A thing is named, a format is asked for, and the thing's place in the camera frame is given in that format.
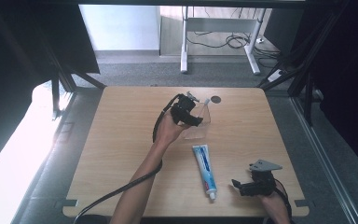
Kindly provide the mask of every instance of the forearm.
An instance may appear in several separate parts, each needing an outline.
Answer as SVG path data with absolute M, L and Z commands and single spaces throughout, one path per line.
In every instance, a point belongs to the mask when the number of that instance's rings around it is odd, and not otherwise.
M 166 145 L 167 144 L 152 145 L 131 181 L 152 172 L 158 167 L 168 147 Z M 111 219 L 111 224 L 132 224 L 140 222 L 146 208 L 150 191 L 153 187 L 154 178 L 155 177 L 152 176 L 139 185 L 123 192 Z
M 276 192 L 272 192 L 269 196 L 262 196 L 259 198 L 274 223 L 290 224 L 290 218 L 287 213 L 286 206 Z

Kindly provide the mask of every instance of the white toothpaste tube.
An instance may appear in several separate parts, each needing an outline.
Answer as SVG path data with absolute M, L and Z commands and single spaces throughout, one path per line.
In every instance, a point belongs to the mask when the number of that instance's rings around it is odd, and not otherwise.
M 194 155 L 199 163 L 200 172 L 202 175 L 203 185 L 206 193 L 212 200 L 216 199 L 216 184 L 214 183 L 211 162 L 209 160 L 208 145 L 193 146 Z

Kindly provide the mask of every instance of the sunlight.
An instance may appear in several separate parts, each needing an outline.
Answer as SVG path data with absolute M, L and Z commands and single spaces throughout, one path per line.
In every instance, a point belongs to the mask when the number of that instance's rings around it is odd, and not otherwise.
M 61 120 L 52 120 L 51 99 L 49 88 L 40 85 L 34 89 L 33 102 L 0 153 L 0 223 L 10 223 L 16 215 L 51 150 Z

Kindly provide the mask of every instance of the wooden table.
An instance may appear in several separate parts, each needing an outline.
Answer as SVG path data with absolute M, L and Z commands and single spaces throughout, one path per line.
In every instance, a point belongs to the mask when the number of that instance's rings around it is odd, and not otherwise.
M 89 130 L 68 200 L 77 206 L 64 207 L 74 217 L 85 206 L 125 185 L 152 145 L 152 132 L 161 109 L 177 93 L 190 91 L 209 103 L 211 124 L 206 138 L 178 139 L 167 150 L 157 174 L 145 217 L 262 217 L 266 212 L 257 198 L 241 197 L 231 179 L 252 182 L 249 163 L 258 159 L 283 166 L 273 171 L 289 194 L 294 216 L 306 216 L 304 200 L 292 163 L 272 116 L 265 93 L 246 88 L 107 87 Z M 202 186 L 192 146 L 207 144 L 217 198 L 211 203 Z M 111 216 L 119 195 L 89 211 Z

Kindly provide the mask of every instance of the black metal bar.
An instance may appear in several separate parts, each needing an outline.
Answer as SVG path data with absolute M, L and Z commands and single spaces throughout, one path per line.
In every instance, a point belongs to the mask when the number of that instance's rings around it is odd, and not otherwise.
M 312 126 L 312 120 L 310 117 L 310 111 L 312 109 L 312 91 L 313 91 L 313 80 L 312 75 L 308 74 L 307 86 L 305 89 L 305 100 L 304 100 L 304 119 L 307 121 L 309 126 Z
M 136 5 L 189 7 L 333 8 L 339 0 L 30 0 L 33 4 Z
M 76 71 L 75 69 L 71 68 L 71 67 L 67 67 L 69 69 L 69 71 L 71 71 L 71 73 L 78 75 L 79 77 L 85 79 L 86 81 L 88 81 L 89 83 L 91 83 L 92 85 L 94 85 L 95 87 L 103 90 L 106 85 L 104 85 L 102 82 L 98 81 L 97 79 L 87 75 L 86 73 L 81 73 Z
M 53 120 L 55 120 L 60 114 L 60 83 L 58 74 L 51 78 L 51 93 L 53 100 Z
M 40 74 L 36 72 L 36 69 L 31 59 L 28 57 L 24 49 L 17 41 L 16 37 L 12 34 L 10 29 L 7 27 L 7 24 L 3 20 L 1 14 L 0 14 L 0 34 L 6 40 L 9 48 L 16 56 L 21 66 L 23 67 L 24 72 L 28 74 L 28 78 L 31 79 L 33 83 L 36 83 L 38 79 L 41 79 Z
M 340 5 L 340 7 L 335 8 L 331 15 L 329 16 L 324 28 L 322 29 L 321 33 L 319 34 L 318 38 L 316 39 L 315 43 L 313 44 L 312 48 L 310 49 L 310 53 L 307 55 L 306 59 L 304 60 L 304 73 L 296 76 L 293 80 L 292 84 L 290 85 L 289 89 L 287 90 L 290 96 L 298 96 L 304 87 L 307 85 L 307 76 L 309 75 L 310 66 L 315 59 L 319 49 L 322 47 L 325 39 L 328 37 L 330 31 L 333 29 L 334 25 L 336 24 L 339 16 L 341 15 L 343 9 L 348 5 L 350 0 L 343 0 L 344 3 Z
M 46 54 L 48 55 L 48 58 L 50 60 L 50 63 L 55 67 L 58 73 L 58 77 L 60 79 L 60 82 L 63 86 L 63 88 L 66 91 L 73 92 L 76 89 L 76 84 L 74 79 L 70 74 L 67 74 L 65 70 L 62 68 L 62 65 L 59 61 L 59 59 L 56 57 L 56 54 L 54 53 L 54 50 L 52 49 L 51 45 L 49 44 L 45 34 L 43 33 L 43 30 L 40 26 L 40 24 L 37 22 L 37 19 L 34 16 L 34 13 L 30 6 L 28 4 L 24 4 L 25 9 L 27 10 L 28 15 L 30 16 L 30 24 L 32 24 L 33 28 L 35 29 L 36 34 L 38 35 L 41 44 L 43 45 L 43 49 L 45 50 Z

